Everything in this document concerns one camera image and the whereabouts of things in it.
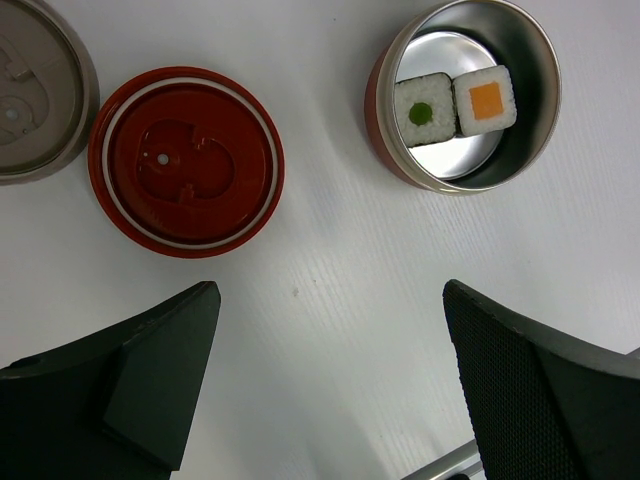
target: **lid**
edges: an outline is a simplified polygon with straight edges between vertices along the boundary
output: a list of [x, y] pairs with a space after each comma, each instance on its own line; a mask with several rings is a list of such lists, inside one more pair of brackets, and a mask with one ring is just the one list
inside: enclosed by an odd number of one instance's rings
[[91, 133], [89, 173], [109, 218], [165, 255], [202, 258], [252, 238], [284, 182], [278, 132], [232, 80], [191, 67], [130, 80]]
[[77, 157], [99, 103], [71, 27], [40, 0], [0, 0], [0, 184], [36, 180]]

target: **green filling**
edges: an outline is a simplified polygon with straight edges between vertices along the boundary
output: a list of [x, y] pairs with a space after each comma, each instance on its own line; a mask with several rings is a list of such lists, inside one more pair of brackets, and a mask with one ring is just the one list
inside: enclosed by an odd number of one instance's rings
[[426, 125], [433, 120], [433, 110], [431, 105], [420, 102], [416, 103], [411, 110], [409, 110], [409, 120], [411, 123], [417, 126]]

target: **beige lid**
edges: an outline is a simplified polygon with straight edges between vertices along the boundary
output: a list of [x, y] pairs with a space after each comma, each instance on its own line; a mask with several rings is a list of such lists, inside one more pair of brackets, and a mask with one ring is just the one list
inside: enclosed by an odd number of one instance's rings
[[71, 27], [40, 0], [0, 0], [0, 185], [76, 158], [99, 103], [93, 63]]

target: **sushi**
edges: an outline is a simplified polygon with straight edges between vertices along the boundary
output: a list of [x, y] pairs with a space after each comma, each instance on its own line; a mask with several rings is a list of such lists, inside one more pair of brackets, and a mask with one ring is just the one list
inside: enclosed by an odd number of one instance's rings
[[504, 130], [516, 123], [516, 101], [507, 67], [461, 75], [453, 81], [453, 89], [463, 136]]
[[394, 103], [398, 128], [407, 147], [446, 142], [456, 135], [452, 81], [447, 74], [397, 83]]

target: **metal rod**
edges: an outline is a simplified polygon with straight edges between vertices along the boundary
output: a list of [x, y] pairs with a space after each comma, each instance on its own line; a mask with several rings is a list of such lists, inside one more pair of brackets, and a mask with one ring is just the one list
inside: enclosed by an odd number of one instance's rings
[[481, 470], [482, 461], [480, 460], [478, 446], [476, 441], [472, 440], [405, 477], [403, 480], [446, 480], [456, 473], [463, 473], [472, 477]]

